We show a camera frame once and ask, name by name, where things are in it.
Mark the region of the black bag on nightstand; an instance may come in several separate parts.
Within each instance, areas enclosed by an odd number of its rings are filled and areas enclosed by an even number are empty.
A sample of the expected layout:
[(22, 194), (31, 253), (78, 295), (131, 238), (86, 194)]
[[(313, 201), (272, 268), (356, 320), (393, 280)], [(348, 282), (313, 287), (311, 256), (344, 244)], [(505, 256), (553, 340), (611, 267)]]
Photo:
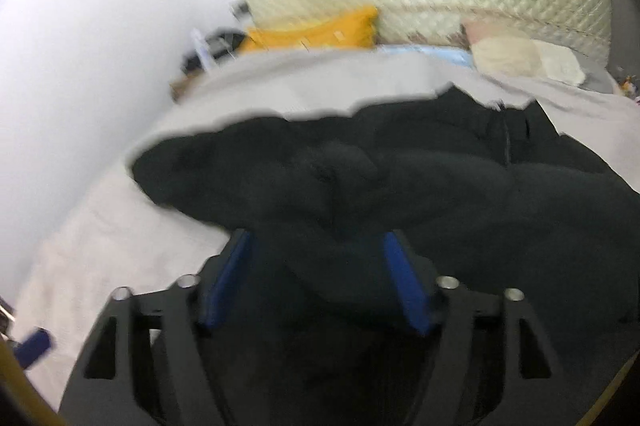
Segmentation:
[(245, 32), (235, 28), (219, 28), (210, 34), (193, 29), (193, 50), (183, 56), (181, 70), (185, 74), (195, 71), (209, 72), (223, 60), (235, 56), (245, 39)]

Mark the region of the yellow pillow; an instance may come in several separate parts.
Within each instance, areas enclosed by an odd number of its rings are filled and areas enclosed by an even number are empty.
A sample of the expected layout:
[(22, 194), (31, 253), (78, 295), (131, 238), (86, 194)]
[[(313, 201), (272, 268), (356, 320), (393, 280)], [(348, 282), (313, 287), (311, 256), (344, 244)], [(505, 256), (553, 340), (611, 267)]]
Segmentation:
[(240, 54), (315, 48), (374, 48), (378, 9), (368, 5), (314, 24), (286, 29), (252, 28), (238, 48)]

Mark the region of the light blue pillow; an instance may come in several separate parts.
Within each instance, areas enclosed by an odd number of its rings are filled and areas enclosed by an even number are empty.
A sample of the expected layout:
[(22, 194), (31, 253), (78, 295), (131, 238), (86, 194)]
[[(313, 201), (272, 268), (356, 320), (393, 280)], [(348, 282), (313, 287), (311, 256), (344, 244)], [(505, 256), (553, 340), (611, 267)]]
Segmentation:
[(454, 65), (474, 68), (473, 56), (464, 48), (424, 44), (381, 44), (376, 47), (376, 51), (390, 54), (419, 53), (439, 58), (439, 60), (446, 60), (446, 62)]

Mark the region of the beige pillow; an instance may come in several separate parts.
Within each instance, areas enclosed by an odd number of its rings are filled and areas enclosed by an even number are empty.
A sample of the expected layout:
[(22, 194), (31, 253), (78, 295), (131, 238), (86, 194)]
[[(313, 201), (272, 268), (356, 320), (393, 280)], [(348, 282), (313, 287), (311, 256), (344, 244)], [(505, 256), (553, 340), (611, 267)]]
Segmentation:
[(465, 19), (461, 29), (481, 74), (549, 79), (569, 86), (586, 81), (578, 58), (566, 46), (533, 39), (495, 22)]

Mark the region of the black puffy jacket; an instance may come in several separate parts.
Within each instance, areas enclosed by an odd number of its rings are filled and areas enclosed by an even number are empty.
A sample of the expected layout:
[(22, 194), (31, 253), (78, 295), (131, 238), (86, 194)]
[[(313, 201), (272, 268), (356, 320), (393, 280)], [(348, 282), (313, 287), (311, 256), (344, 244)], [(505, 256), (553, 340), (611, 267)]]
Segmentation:
[(537, 103), (250, 118), (131, 174), (250, 235), (198, 324), (240, 425), (571, 425), (639, 349), (638, 194)]

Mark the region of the wooden nightstand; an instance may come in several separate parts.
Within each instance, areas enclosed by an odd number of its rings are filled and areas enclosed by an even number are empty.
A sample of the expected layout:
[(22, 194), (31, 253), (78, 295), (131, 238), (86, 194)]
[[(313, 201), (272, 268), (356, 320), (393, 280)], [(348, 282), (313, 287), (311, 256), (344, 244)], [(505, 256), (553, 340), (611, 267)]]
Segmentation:
[(178, 103), (179, 100), (181, 100), (181, 97), (189, 91), (191, 86), (194, 85), (200, 76), (201, 73), (199, 71), (193, 71), (190, 72), (190, 74), (184, 74), (179, 79), (171, 82), (169, 85), (171, 100)]

